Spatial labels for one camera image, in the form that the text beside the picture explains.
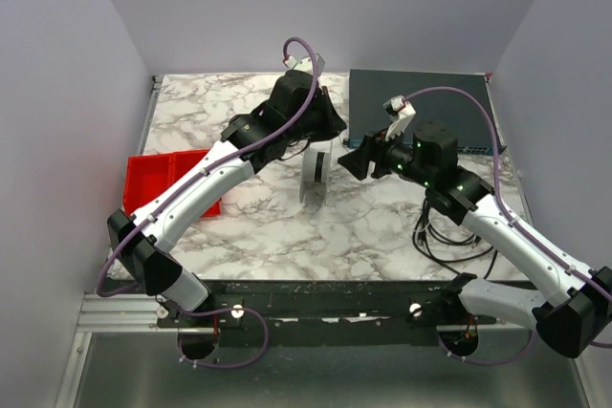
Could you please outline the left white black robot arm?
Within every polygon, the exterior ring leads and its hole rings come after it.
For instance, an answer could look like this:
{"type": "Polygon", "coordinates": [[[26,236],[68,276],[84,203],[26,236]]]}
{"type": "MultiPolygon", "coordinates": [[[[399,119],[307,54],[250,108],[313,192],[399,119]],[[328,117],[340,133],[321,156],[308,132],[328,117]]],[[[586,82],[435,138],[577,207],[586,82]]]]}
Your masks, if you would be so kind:
{"type": "Polygon", "coordinates": [[[267,100],[237,114],[208,153],[160,196],[107,220],[110,260],[119,261],[149,296],[201,311],[209,288],[170,254],[186,230],[235,186],[280,160],[295,143],[333,140],[345,129],[326,87],[290,70],[267,100]]]}

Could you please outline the white cable spool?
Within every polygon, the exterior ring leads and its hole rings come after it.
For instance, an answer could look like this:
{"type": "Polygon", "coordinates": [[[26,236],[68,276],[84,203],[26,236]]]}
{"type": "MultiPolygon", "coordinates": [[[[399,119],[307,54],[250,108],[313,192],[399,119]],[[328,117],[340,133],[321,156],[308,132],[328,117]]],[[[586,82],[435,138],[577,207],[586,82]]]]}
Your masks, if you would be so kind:
{"type": "Polygon", "coordinates": [[[332,159],[330,140],[310,144],[302,156],[299,201],[324,205],[332,159]]]}

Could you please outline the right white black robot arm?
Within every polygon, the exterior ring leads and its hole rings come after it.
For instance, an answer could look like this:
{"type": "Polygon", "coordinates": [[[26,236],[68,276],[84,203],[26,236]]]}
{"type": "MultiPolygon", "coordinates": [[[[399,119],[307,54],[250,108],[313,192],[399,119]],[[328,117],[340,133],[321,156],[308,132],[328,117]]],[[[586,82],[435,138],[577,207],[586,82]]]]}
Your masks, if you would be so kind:
{"type": "Polygon", "coordinates": [[[489,183],[459,165],[458,140],[444,123],[419,123],[412,146],[385,132],[369,133],[338,163],[360,181],[396,174],[422,186],[432,208],[499,250],[533,284],[523,290],[461,274],[447,291],[466,313],[534,331],[569,358],[610,324],[610,268],[590,268],[511,212],[489,183]]]}

